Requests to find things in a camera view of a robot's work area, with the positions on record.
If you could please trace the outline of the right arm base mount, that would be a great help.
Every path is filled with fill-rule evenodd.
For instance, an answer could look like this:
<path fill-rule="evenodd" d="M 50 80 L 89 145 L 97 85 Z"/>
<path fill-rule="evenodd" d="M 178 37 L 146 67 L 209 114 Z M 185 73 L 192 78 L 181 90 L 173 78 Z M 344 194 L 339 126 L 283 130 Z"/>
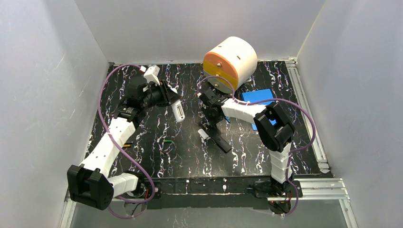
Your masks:
<path fill-rule="evenodd" d="M 303 197 L 299 181 L 289 180 L 279 183 L 274 179 L 258 180 L 247 187 L 247 192 L 258 199 L 267 198 L 269 210 L 275 215 L 285 216 L 295 209 L 292 200 Z"/>

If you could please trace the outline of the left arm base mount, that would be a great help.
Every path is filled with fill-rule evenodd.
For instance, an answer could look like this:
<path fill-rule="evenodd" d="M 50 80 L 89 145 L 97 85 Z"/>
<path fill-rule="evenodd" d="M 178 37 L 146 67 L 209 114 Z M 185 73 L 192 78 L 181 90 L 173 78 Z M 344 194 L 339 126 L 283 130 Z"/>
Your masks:
<path fill-rule="evenodd" d="M 127 215 L 125 219 L 135 218 L 147 209 L 148 199 L 158 199 L 162 195 L 162 184 L 158 181 L 154 185 L 142 174 L 122 173 L 111 178 L 114 197 L 123 200 Z"/>

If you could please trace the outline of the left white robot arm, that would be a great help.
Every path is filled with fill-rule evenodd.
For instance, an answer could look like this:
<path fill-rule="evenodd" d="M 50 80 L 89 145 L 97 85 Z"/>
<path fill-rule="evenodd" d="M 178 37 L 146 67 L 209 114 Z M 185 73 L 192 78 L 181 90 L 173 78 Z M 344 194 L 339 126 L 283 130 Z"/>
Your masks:
<path fill-rule="evenodd" d="M 135 133 L 147 109 L 171 106 L 176 121 L 185 118 L 177 89 L 165 80 L 132 78 L 114 117 L 94 150 L 80 165 L 67 171 L 70 198 L 78 203 L 105 210 L 113 198 L 139 189 L 136 173 L 126 171 L 110 177 L 109 172 L 120 148 Z"/>

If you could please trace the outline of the white remote control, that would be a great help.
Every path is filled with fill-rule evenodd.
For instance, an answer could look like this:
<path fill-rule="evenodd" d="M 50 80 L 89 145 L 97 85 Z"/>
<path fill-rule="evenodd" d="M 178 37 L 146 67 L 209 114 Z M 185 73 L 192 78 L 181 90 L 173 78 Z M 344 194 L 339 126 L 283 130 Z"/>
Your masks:
<path fill-rule="evenodd" d="M 171 104 L 171 109 L 173 111 L 176 122 L 183 122 L 185 119 L 185 114 L 180 99 Z"/>

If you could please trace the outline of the white battery cover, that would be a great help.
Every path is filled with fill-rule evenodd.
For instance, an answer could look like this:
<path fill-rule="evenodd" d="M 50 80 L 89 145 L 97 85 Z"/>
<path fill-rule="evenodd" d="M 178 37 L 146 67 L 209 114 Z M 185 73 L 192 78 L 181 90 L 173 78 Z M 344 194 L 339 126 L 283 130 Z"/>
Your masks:
<path fill-rule="evenodd" d="M 199 130 L 198 130 L 198 134 L 200 135 L 200 137 L 201 137 L 203 140 L 207 140 L 207 139 L 210 138 L 209 135 L 208 135 L 203 129 L 199 129 Z"/>

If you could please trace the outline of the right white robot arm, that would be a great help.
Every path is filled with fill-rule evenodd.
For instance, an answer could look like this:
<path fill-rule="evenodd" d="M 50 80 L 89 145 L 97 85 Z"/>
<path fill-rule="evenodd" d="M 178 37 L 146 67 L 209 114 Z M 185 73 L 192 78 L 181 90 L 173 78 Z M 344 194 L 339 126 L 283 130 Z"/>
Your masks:
<path fill-rule="evenodd" d="M 278 103 L 251 104 L 220 97 L 211 89 L 198 93 L 202 112 L 211 126 L 225 117 L 236 118 L 256 126 L 262 144 L 269 150 L 270 181 L 261 191 L 282 195 L 289 190 L 292 170 L 289 164 L 295 127 Z"/>

